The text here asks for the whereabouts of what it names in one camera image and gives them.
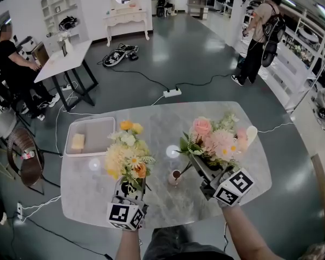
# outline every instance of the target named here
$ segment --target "gray floor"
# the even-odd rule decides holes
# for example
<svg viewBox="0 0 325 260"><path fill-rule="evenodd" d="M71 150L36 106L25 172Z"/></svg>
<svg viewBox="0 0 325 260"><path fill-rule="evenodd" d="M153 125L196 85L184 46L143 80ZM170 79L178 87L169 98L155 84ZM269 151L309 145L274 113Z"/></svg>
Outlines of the gray floor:
<svg viewBox="0 0 325 260"><path fill-rule="evenodd" d="M151 79L170 88L178 82L204 83L215 74L231 73L237 63L237 54L224 41L200 22L186 15L172 19L153 19L154 34L146 41L144 36L120 38L120 42L139 45L139 60L124 59L116 69L138 70ZM151 83L139 74L121 74L97 66L110 49L99 43L91 47L86 60L100 86L91 93L95 107L80 103L72 112L102 113L118 109L147 106L162 95L163 87ZM203 87L181 86L182 95L161 99L158 103L190 101L236 101L246 111L252 123L261 131L290 122L283 107L271 90L258 77L252 86L240 87L229 77L213 79ZM55 149L55 119L61 103L49 110L43 122L36 121L37 143L41 148ZM58 119L58 145L63 149L69 124L78 115L61 113ZM272 188L243 209L259 229L273 251L286 259L296 259L309 244L320 242L324 236L322 204L314 169L307 150L295 126L283 126L273 132L259 133L266 152L272 176ZM61 159L45 155L44 175L60 183ZM11 181L0 174L0 196L9 215L16 204L36 205L60 194L56 187L44 184L45 196L35 194L23 186L20 179ZM60 201L40 209L32 219L78 244L99 253L115 256L120 231L74 222L64 217ZM223 217L188 225L196 241L223 248ZM151 230L141 230L142 251L150 241ZM15 227L14 248L21 259L103 259L82 250L29 221ZM11 251L12 228L0 226L0 251ZM235 259L230 244L226 250Z"/></svg>

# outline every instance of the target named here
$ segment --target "chair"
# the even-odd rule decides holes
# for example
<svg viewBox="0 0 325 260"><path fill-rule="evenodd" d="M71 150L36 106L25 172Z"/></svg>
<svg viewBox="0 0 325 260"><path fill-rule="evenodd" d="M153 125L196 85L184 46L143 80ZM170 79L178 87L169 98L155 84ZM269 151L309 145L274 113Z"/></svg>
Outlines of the chair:
<svg viewBox="0 0 325 260"><path fill-rule="evenodd" d="M21 169L19 170L13 158L13 146L16 145L24 153L27 149L33 150L35 156L30 159L23 159ZM12 169L21 177L23 184L29 189L44 195L43 185L42 192L32 188L40 179L59 187L48 181L43 176L44 156L43 153L61 155L60 153L39 149L34 141L33 136L26 128L15 128L9 136L7 144L7 158Z"/></svg>

